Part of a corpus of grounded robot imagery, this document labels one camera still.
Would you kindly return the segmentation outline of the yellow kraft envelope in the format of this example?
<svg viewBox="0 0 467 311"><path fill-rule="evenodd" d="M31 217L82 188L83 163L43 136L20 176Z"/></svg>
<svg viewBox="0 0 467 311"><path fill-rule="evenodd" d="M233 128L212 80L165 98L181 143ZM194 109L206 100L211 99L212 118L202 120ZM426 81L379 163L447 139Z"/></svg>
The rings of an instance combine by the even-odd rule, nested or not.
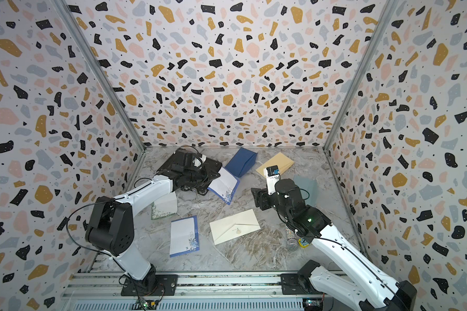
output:
<svg viewBox="0 0 467 311"><path fill-rule="evenodd" d="M263 170L265 168L276 165L278 167L279 173L283 174L289 168L291 168L293 164L294 164L294 161L292 159L288 158L285 154L279 152L275 156L273 156L270 160L266 161L260 167L258 167L256 169L256 172L260 174L261 176L265 176L263 173Z"/></svg>

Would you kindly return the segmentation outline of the white letter paper green border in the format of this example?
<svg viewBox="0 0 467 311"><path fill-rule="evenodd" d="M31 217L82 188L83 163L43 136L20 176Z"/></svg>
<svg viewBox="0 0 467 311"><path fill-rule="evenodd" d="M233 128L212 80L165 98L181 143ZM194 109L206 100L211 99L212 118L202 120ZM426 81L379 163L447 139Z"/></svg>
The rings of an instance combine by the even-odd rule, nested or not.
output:
<svg viewBox="0 0 467 311"><path fill-rule="evenodd" d="M178 203L176 193L172 192L157 199L151 204L151 219L158 220L176 214Z"/></svg>

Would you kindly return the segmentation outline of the cream envelope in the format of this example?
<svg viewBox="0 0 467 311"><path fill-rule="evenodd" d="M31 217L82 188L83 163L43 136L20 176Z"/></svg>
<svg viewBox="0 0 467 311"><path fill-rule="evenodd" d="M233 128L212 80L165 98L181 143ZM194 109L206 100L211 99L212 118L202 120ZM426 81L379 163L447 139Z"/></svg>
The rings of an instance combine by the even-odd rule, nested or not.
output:
<svg viewBox="0 0 467 311"><path fill-rule="evenodd" d="M243 211L226 218L210 222L211 234L214 244L242 237L261 229L259 222L252 209Z"/></svg>

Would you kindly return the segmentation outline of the white letter paper blue border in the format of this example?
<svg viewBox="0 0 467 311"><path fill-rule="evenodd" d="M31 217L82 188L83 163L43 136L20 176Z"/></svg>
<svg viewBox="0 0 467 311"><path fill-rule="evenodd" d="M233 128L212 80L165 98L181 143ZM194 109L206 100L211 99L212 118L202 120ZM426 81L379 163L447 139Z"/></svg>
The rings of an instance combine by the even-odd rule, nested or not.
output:
<svg viewBox="0 0 467 311"><path fill-rule="evenodd" d="M197 217L191 216L171 222L170 257L200 250Z"/></svg>

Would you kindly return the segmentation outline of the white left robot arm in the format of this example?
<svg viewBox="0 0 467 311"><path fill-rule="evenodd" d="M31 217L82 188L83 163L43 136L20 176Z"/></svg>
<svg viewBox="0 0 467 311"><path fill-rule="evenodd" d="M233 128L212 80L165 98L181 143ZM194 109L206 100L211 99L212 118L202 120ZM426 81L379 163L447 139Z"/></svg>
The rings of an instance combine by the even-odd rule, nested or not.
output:
<svg viewBox="0 0 467 311"><path fill-rule="evenodd" d="M148 182L117 197L97 199L85 239L122 268L131 294L150 294L158 285L156 268L134 242L135 216L178 189L205 195L211 182L219 178L222 166L197 151L179 148Z"/></svg>

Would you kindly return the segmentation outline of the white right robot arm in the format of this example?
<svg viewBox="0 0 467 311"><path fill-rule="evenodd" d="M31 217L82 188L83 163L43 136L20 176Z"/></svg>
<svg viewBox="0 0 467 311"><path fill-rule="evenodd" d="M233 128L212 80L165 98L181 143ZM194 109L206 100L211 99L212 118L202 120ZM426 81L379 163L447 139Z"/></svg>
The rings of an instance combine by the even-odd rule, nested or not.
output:
<svg viewBox="0 0 467 311"><path fill-rule="evenodd" d="M344 279L314 260L299 269L298 285L305 293L329 294L352 310L413 310L416 288L380 270L338 230L319 209L306 204L300 188L282 179L272 190L253 188L256 207L273 209L286 227L333 260Z"/></svg>

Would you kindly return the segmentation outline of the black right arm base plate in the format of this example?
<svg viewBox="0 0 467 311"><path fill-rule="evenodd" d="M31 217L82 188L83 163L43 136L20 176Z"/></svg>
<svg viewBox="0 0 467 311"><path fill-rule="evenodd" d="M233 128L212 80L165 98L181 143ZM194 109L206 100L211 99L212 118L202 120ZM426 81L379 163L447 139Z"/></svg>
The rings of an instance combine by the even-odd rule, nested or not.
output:
<svg viewBox="0 0 467 311"><path fill-rule="evenodd" d="M317 295L324 292L315 289L308 278L298 273L283 273L280 275L281 289L284 295Z"/></svg>

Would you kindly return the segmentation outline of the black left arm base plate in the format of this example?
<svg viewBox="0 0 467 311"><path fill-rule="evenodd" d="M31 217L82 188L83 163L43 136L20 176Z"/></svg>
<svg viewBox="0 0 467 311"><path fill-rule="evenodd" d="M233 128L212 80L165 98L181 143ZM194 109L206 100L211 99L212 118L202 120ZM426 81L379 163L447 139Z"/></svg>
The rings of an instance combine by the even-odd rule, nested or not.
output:
<svg viewBox="0 0 467 311"><path fill-rule="evenodd" d="M152 273L141 281L136 281L129 276L125 278L121 290L123 297L174 296L178 284L178 275L175 274Z"/></svg>

